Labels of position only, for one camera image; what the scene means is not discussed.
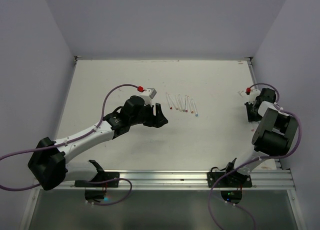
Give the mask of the white pen grey tip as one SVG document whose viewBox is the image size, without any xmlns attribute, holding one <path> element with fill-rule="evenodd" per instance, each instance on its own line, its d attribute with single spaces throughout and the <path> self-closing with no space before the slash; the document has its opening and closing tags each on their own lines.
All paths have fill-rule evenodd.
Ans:
<svg viewBox="0 0 320 230">
<path fill-rule="evenodd" d="M 185 112 L 184 111 L 185 110 L 185 107 L 184 107 L 185 106 L 185 102 L 183 101 L 183 99 L 182 99 L 180 94 L 178 95 L 178 99 L 179 99 L 179 104 L 181 106 L 182 112 Z"/>
</svg>

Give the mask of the white pen magenta tip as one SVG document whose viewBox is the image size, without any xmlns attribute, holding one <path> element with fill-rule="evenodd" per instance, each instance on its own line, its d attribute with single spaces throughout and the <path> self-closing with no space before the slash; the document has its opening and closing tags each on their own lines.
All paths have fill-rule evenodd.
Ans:
<svg viewBox="0 0 320 230">
<path fill-rule="evenodd" d="M 185 95 L 184 97 L 184 110 L 185 110 L 185 113 L 188 113 L 188 104 L 187 104 L 187 95 Z"/>
</svg>

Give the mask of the white pen light blue tip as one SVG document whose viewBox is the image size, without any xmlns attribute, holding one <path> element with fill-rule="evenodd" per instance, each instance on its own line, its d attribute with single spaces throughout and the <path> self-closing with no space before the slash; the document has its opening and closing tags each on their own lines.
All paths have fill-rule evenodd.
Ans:
<svg viewBox="0 0 320 230">
<path fill-rule="evenodd" d="M 191 104 L 192 104 L 193 112 L 194 112 L 195 116 L 198 117 L 199 114 L 198 114 L 197 107 L 196 107 L 196 104 L 193 99 L 191 99 Z"/>
</svg>

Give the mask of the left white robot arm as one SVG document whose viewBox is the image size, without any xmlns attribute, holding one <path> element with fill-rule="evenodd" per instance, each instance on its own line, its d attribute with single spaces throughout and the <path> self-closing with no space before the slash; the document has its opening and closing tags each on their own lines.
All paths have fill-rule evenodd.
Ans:
<svg viewBox="0 0 320 230">
<path fill-rule="evenodd" d="M 65 181 L 76 181 L 78 187 L 104 186 L 104 182 L 111 178 L 97 161 L 77 164 L 72 159 L 127 133 L 134 125 L 160 128 L 168 122 L 159 103 L 150 105 L 139 96 L 131 96 L 124 106 L 81 132 L 54 141 L 49 137 L 40 140 L 27 166 L 46 191 Z"/>
</svg>

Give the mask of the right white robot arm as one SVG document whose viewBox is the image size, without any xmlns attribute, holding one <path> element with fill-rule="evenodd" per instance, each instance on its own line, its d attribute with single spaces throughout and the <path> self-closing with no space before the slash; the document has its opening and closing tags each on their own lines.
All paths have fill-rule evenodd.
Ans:
<svg viewBox="0 0 320 230">
<path fill-rule="evenodd" d="M 256 126 L 252 150 L 229 162 L 222 175 L 223 182 L 231 187 L 264 161 L 286 156 L 299 128 L 297 119 L 278 105 L 279 93 L 275 89 L 248 87 L 245 96 L 247 119 Z"/>
</svg>

